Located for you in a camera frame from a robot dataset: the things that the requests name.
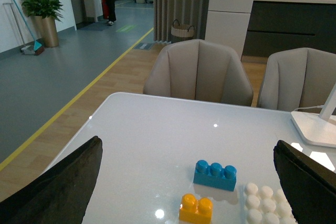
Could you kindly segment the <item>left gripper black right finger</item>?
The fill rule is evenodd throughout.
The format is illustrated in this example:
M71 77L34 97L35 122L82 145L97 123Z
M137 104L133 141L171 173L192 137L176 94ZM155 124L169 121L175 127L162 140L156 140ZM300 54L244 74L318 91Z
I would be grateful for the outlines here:
M335 173L283 140L274 166L298 223L335 223Z

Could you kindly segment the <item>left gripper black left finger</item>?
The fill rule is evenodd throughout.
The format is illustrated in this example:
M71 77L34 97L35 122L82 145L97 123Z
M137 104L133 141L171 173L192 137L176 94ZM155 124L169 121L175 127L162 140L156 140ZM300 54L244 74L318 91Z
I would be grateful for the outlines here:
M1 223L82 223L102 159L97 136L1 202Z

